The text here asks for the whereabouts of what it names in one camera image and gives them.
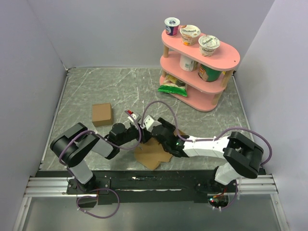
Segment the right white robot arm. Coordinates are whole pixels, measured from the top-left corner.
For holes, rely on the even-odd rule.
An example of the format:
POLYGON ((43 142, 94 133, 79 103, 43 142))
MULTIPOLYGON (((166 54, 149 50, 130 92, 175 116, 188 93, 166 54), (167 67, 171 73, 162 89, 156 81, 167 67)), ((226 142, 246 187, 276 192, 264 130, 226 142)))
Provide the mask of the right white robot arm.
POLYGON ((164 151, 175 157, 215 157, 226 160, 224 165, 214 169, 210 180, 211 188, 220 192, 239 178, 255 179, 264 150, 239 132, 220 138, 197 138, 175 135, 176 127, 164 119, 155 120, 147 116, 144 122, 146 130, 163 147, 164 151))

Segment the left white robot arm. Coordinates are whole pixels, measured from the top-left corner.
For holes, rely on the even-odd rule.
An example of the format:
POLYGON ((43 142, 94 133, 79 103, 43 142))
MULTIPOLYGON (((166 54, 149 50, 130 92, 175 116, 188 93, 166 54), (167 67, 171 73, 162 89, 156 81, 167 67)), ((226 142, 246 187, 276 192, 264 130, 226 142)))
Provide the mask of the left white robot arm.
POLYGON ((116 123, 107 135, 101 137, 82 123, 77 123, 55 138, 50 149, 75 177, 79 189, 83 193, 91 193, 95 189, 96 177, 84 160, 90 151, 110 160, 119 153, 120 146, 132 140, 146 143, 149 139, 150 132, 134 124, 126 128, 124 124, 116 123))

